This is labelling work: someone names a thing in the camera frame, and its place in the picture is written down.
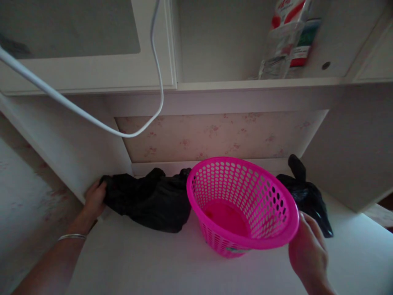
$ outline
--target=hand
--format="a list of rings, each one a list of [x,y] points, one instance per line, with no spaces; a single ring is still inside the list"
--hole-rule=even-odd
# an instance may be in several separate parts
[[[103,203],[106,194],[105,188],[106,182],[102,182],[99,185],[99,180],[97,180],[86,192],[83,212],[93,220],[96,220],[105,209],[105,204]]]
[[[300,212],[300,225],[289,243],[292,268],[309,294],[333,294],[327,276],[328,252],[318,223]]]

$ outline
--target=desk surface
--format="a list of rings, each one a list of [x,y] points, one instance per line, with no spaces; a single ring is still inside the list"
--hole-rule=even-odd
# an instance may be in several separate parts
[[[342,295],[393,294],[393,234],[323,194],[334,238],[329,279]],[[111,214],[86,241],[67,294],[306,294],[287,246],[225,259],[204,241],[194,212],[168,234]]]

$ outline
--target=package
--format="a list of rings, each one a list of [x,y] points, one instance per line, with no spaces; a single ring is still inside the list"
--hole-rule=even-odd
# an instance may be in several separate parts
[[[151,229],[177,233],[190,216],[187,178],[191,169],[166,177],[154,168],[146,177],[136,179],[128,174],[103,176],[106,195],[104,203],[120,215]]]
[[[325,202],[321,192],[311,182],[306,181],[306,168],[294,155],[290,155],[288,165],[295,178],[279,174],[277,179],[288,189],[300,211],[314,218],[325,238],[333,237],[333,230],[328,219]]]
[[[266,40],[260,79],[285,78],[291,63],[292,51],[308,19],[312,0],[280,0],[271,21]]]
[[[304,66],[321,22],[320,18],[312,18],[306,22],[299,43],[292,54],[290,67]]]

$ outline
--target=white power cord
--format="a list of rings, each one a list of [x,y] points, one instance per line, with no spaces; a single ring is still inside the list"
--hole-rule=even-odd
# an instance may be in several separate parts
[[[154,114],[153,117],[150,118],[149,121],[146,122],[146,124],[139,129],[137,132],[134,132],[132,134],[127,134],[127,133],[121,133],[118,132],[117,130],[114,130],[110,128],[109,126],[105,125],[101,121],[97,120],[93,116],[91,116],[89,113],[86,113],[84,110],[82,110],[80,107],[77,105],[73,104],[70,102],[67,98],[65,98],[63,95],[61,95],[59,92],[54,90],[51,86],[46,84],[43,80],[38,78],[35,74],[33,74],[28,68],[26,68],[24,65],[22,65],[20,62],[18,62],[15,58],[13,58],[10,54],[8,54],[7,51],[5,51],[3,48],[0,46],[0,60],[2,60],[6,65],[8,65],[10,68],[12,68],[14,71],[16,71],[18,74],[20,74],[22,77],[25,79],[29,80],[31,83],[33,83],[35,86],[40,88],[42,91],[44,91],[46,94],[48,94],[51,98],[53,98],[55,101],[61,103],[63,106],[69,108],[71,111],[74,111],[78,115],[82,116],[83,118],[87,119],[94,125],[97,125],[98,127],[114,134],[120,137],[125,137],[125,138],[131,138],[135,137],[139,134],[141,134],[155,118],[160,114],[163,105],[164,105],[164,89],[163,89],[163,81],[161,78],[161,71],[160,71],[160,65],[158,64],[158,59],[157,59],[157,53],[156,53],[156,47],[154,45],[154,27],[156,24],[156,17],[157,17],[157,11],[158,11],[158,6],[160,5],[160,0],[156,0],[156,5],[154,7],[154,14],[153,18],[151,20],[151,27],[150,27],[150,42],[151,42],[151,49],[153,50],[154,54],[154,60],[156,61],[156,66],[157,66],[157,72],[158,72],[158,79],[160,82],[160,94],[161,94],[161,101],[160,101],[160,107],[158,108],[158,111]]]

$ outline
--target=silver bracelet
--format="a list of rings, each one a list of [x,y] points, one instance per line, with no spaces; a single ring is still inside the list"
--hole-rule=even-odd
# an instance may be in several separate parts
[[[64,240],[65,238],[81,238],[82,240],[85,240],[86,236],[82,234],[68,234],[68,235],[61,236],[57,241]]]

